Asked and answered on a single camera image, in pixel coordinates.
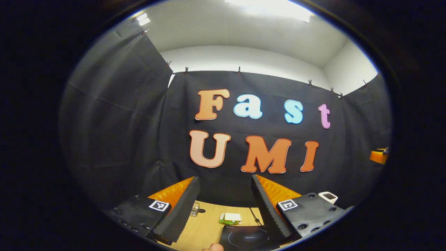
black cable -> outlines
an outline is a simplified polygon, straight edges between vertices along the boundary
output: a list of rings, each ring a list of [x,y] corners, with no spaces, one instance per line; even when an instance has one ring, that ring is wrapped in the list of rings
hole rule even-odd
[[[249,210],[251,210],[252,215],[254,216],[254,219],[256,219],[256,222],[260,224],[260,226],[263,226],[262,223],[260,223],[260,220],[257,219],[256,215],[254,214],[254,212],[252,211],[251,208],[249,208]]]

pink letter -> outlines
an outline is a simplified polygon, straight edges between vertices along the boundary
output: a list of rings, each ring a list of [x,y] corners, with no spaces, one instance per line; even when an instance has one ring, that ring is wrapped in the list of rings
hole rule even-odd
[[[325,104],[323,104],[319,106],[319,112],[321,112],[322,127],[325,129],[330,128],[330,122],[328,122],[328,114],[330,114],[330,110],[327,109]]]

black fabric backdrop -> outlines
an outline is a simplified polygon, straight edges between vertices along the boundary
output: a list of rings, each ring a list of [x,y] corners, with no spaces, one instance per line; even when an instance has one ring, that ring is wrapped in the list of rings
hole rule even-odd
[[[298,193],[330,191],[337,205],[356,205],[373,187],[383,166],[368,158],[390,145],[392,126],[388,96],[378,75],[369,87],[340,100],[330,91],[306,83],[262,74],[196,71],[176,74],[139,26],[125,22],[105,33],[73,72],[61,104],[61,144],[70,168],[101,208],[127,197],[148,196],[169,185],[200,177],[198,199],[230,206],[256,206],[252,173],[240,168],[248,155],[249,135],[264,138],[270,150],[277,139],[292,141],[284,174],[257,174]],[[211,121],[194,119],[200,90],[228,89],[223,109]],[[236,98],[254,94],[263,116],[238,117]],[[303,121],[285,121],[284,102],[303,104]],[[330,110],[330,129],[321,125],[318,107]],[[190,130],[209,134],[203,155],[212,158],[212,135],[231,135],[225,160],[217,168],[196,165],[189,157]],[[314,170],[300,172],[305,143],[317,141]]]

white wall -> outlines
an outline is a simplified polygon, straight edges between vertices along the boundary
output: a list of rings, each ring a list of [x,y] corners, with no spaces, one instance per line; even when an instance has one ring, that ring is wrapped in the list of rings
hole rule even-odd
[[[378,71],[362,50],[352,41],[323,67],[324,74],[334,92],[346,95],[372,80]]]
[[[195,46],[161,52],[170,68],[189,71],[238,71],[293,79],[330,89],[319,67],[279,53],[240,46]]]

